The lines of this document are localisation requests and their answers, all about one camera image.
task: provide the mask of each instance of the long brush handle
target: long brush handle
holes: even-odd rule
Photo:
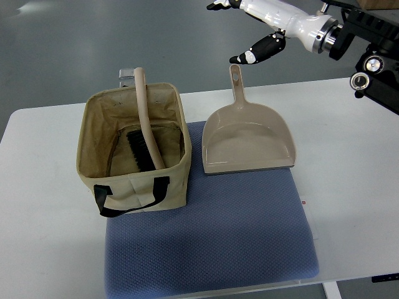
[[[147,144],[148,151],[150,152],[151,159],[156,169],[165,168],[160,151],[156,145],[154,135],[151,130],[150,119],[148,117],[147,107],[147,91],[145,88],[145,74],[141,67],[135,68],[133,72],[135,76],[136,94],[137,94],[137,107],[138,118],[142,128],[145,143]]]

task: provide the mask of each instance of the dustpan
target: dustpan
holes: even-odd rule
[[[205,173],[292,167],[296,149],[283,118],[264,105],[245,99],[239,65],[230,66],[234,103],[216,110],[202,136]]]

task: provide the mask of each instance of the concrete floor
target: concrete floor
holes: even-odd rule
[[[286,2],[308,13],[321,8],[319,0]],[[209,3],[0,0],[0,138],[14,111],[85,102],[101,90],[117,87],[122,68],[143,67],[148,83],[170,82],[180,93],[231,88],[229,58],[273,30],[239,10],[209,12],[205,8]],[[329,13],[340,20],[338,9]],[[399,21],[396,10],[378,13]],[[279,55],[243,67],[244,85],[350,77],[366,46],[355,39],[336,62],[289,39]],[[339,288],[342,298],[399,298],[399,282],[372,284],[364,278],[340,282]],[[322,286],[314,285],[228,298],[325,296]]]

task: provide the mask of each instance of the blue seat cushion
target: blue seat cushion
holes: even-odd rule
[[[314,277],[312,233],[289,168],[208,176],[188,124],[187,206],[107,220],[108,298],[158,298]]]

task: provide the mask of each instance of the brush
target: brush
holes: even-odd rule
[[[140,171],[153,171],[155,165],[151,159],[150,151],[147,148],[142,130],[131,131],[126,134],[130,149],[135,157]]]
[[[137,166],[141,171],[148,171],[143,170],[140,165],[147,169],[150,162],[153,166],[150,170],[163,169],[165,168],[165,164],[163,163],[160,151],[156,145],[151,129],[150,118],[148,117],[144,70],[141,67],[137,67],[134,69],[133,75],[135,76],[138,118],[142,129],[127,134],[130,149],[135,155]]]

